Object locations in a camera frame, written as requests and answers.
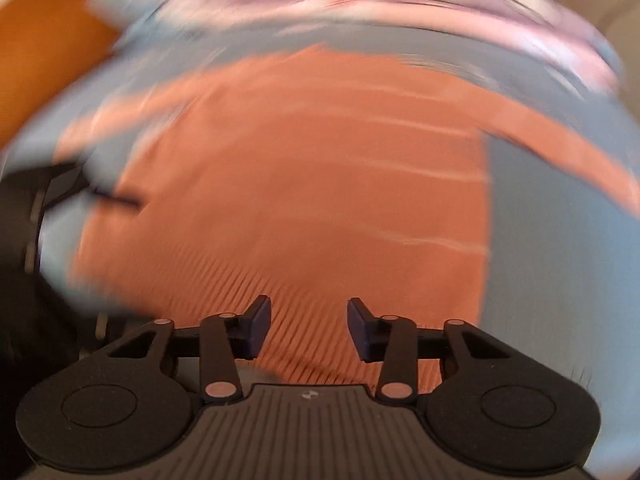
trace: orange cloth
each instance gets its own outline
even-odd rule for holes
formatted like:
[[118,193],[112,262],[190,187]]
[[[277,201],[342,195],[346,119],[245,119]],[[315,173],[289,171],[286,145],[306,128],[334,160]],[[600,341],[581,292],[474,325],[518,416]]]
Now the orange cloth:
[[0,149],[42,105],[100,61],[119,33],[86,0],[11,0],[0,8]]
[[[375,383],[378,367],[358,361],[346,329],[352,296],[421,326],[478,322],[490,256],[483,130],[638,214],[630,187],[618,189],[636,181],[575,132],[392,57],[315,48],[185,81],[111,104],[81,120],[90,131],[63,137],[60,153],[188,104],[121,179],[118,192],[145,208],[99,206],[74,272],[178,326],[269,294],[257,364],[287,381]],[[438,381],[437,364],[422,362],[420,387]]]

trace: ribbed gray panel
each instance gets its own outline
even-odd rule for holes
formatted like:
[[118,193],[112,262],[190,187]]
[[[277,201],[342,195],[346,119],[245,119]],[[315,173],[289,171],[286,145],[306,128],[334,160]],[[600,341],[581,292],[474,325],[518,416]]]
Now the ribbed gray panel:
[[[174,449],[111,475],[39,467],[28,480],[497,480],[452,459],[404,408],[362,386],[261,385],[247,400],[204,410]],[[549,480],[588,480],[576,470]]]

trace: beige wall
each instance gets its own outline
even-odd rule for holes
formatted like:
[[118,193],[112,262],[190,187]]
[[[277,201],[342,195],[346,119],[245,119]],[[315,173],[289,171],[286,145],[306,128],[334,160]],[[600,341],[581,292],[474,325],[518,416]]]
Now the beige wall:
[[640,120],[640,0],[557,0],[576,10],[603,30],[626,66],[626,85],[621,98]]

